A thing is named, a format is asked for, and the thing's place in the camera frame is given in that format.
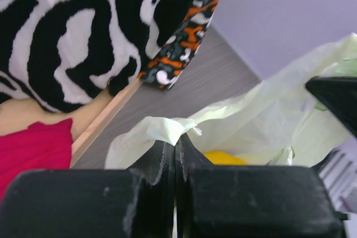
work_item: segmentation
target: light purple wall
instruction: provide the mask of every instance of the light purple wall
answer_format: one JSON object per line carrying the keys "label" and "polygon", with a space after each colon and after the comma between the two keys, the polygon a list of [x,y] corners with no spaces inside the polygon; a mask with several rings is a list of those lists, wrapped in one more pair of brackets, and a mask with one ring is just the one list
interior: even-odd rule
{"label": "light purple wall", "polygon": [[220,0],[213,25],[260,77],[357,32],[357,0]]}

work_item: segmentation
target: plastic bag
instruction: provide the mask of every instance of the plastic bag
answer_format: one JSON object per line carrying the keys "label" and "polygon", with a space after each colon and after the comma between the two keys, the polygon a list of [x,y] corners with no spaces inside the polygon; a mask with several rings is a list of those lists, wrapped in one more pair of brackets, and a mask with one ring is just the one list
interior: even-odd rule
{"label": "plastic bag", "polygon": [[112,141],[105,167],[127,168],[155,140],[175,145],[186,132],[203,153],[220,150],[249,164],[313,166],[350,134],[328,110],[317,109],[304,85],[327,72],[338,70],[343,75],[344,68],[338,67],[353,59],[357,59],[356,34],[318,47],[248,93],[212,104],[187,119],[146,117]]}

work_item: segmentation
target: cloth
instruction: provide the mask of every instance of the cloth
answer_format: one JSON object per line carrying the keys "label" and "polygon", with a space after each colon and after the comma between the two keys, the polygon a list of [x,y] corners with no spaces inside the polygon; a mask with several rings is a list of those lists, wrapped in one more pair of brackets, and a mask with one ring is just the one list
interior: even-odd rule
{"label": "cloth", "polygon": [[117,94],[140,71],[170,88],[217,1],[0,0],[0,103],[31,97],[71,112],[107,86]]}
{"label": "cloth", "polygon": [[35,123],[0,137],[0,201],[22,171],[68,169],[72,157],[72,119],[54,125]]}

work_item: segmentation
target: black plastic part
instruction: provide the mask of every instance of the black plastic part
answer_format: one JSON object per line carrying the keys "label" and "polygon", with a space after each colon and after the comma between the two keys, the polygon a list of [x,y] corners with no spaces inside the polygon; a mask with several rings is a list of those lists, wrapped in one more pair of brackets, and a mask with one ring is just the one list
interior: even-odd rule
{"label": "black plastic part", "polygon": [[0,204],[1,238],[172,236],[345,238],[317,173],[214,166],[184,134],[155,142],[125,171],[32,171]]}
{"label": "black plastic part", "polygon": [[147,206],[147,188],[135,170],[26,172],[15,179],[2,200],[0,237],[156,234],[162,230],[157,229],[153,214],[160,211]]}
{"label": "black plastic part", "polygon": [[305,87],[357,137],[357,77],[313,77]]}
{"label": "black plastic part", "polygon": [[214,165],[197,150],[189,136],[184,134],[178,140],[175,147],[175,167],[176,167],[176,211],[177,211],[177,237],[184,236],[184,226],[189,224],[186,220],[190,217],[190,189],[189,173],[194,168],[204,166],[213,167]]}
{"label": "black plastic part", "polygon": [[125,171],[31,171],[0,205],[1,238],[172,237],[175,149],[164,142]]}
{"label": "black plastic part", "polygon": [[154,145],[133,163],[130,168],[140,170],[151,185],[151,194],[157,196],[161,206],[161,225],[167,229],[167,235],[172,237],[173,208],[175,202],[175,147],[162,141]]}
{"label": "black plastic part", "polygon": [[324,184],[303,167],[209,167],[190,176],[190,238],[342,238]]}

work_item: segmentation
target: red fabric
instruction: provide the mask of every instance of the red fabric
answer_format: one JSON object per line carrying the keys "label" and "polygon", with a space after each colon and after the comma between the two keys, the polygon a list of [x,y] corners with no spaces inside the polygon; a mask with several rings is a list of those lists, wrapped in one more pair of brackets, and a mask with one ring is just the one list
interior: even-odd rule
{"label": "red fabric", "polygon": [[72,119],[54,125],[40,122],[0,137],[0,202],[7,186],[29,169],[68,169],[72,157]]}

